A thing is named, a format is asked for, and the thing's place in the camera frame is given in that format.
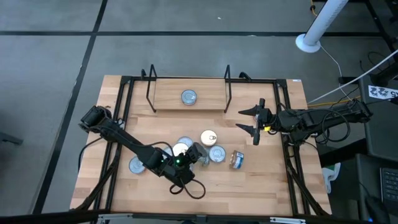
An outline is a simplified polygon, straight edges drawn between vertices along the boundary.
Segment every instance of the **white pipe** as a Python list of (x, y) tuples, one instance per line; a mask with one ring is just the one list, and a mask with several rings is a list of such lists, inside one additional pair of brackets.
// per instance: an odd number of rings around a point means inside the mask
[(307, 53), (317, 52), (321, 47), (319, 42), (320, 38), (326, 32), (327, 28), (329, 28), (330, 24), (336, 19), (347, 2), (348, 0), (327, 1), (307, 33), (301, 34), (296, 38), (297, 47)]

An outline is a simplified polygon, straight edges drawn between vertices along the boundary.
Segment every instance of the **wooden tabletop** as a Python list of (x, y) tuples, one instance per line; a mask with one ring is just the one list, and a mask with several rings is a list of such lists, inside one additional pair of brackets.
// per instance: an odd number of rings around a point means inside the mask
[[(104, 77), (97, 105), (113, 111), (120, 79), (121, 76), (115, 75)], [(301, 81), (287, 80), (287, 84), (291, 107), (307, 108)], [(201, 132), (211, 129), (218, 136), (217, 144), (226, 150), (227, 162), (211, 162), (207, 167), (202, 167), (199, 162), (195, 164), (195, 178), (206, 186), (207, 193), (203, 199), (194, 200), (185, 192), (170, 194), (172, 183), (148, 170), (139, 175), (133, 174), (129, 170), (129, 162), (134, 153), (124, 147), (111, 208), (113, 212), (259, 216), (292, 214), (280, 135), (262, 133), (260, 144), (253, 146), (250, 135), (235, 126), (235, 123), (254, 125), (253, 117), (238, 114), (238, 111), (252, 108), (258, 104), (259, 98), (265, 98), (266, 107), (275, 113), (273, 87), (271, 84), (257, 83), (232, 83), (231, 87), (233, 97), (227, 113), (197, 110), (159, 110), (153, 113), (146, 100), (147, 82), (135, 81), (126, 124), (128, 133), (144, 144), (166, 141), (174, 145), (182, 136), (200, 142)], [(150, 95), (154, 97), (154, 90), (151, 90)], [(87, 141), (97, 137), (90, 133)], [(71, 208), (79, 206), (97, 184), (105, 147), (106, 141), (100, 140), (86, 149)], [(239, 170), (229, 168), (228, 161), (234, 150), (244, 153), (244, 163)], [(300, 155), (307, 188), (322, 208), (330, 213), (318, 152), (304, 144), (300, 147)], [(194, 182), (189, 183), (187, 188), (193, 195), (202, 193), (202, 188)], [(295, 188), (298, 209), (303, 212), (300, 191), (297, 186)], [(106, 194), (103, 194), (101, 208), (105, 200)]]

